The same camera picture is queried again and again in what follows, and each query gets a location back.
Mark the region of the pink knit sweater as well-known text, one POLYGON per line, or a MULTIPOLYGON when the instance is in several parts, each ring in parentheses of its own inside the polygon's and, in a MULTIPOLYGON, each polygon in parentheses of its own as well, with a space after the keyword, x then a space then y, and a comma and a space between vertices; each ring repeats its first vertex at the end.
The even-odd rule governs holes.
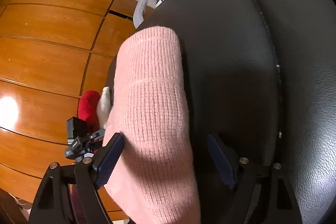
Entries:
POLYGON ((166 27, 136 32, 116 57, 104 141, 125 147, 105 186, 135 223, 199 223, 179 39, 166 27))

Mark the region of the red and white cloth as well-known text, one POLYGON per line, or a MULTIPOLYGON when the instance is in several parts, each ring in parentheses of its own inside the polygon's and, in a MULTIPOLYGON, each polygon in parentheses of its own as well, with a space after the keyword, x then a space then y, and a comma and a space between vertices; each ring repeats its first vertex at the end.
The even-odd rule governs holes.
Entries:
POLYGON ((87 134, 92 134, 106 128, 109 114, 112 110, 113 94, 106 86, 102 92, 85 91, 79 100, 78 118, 86 123, 87 134))

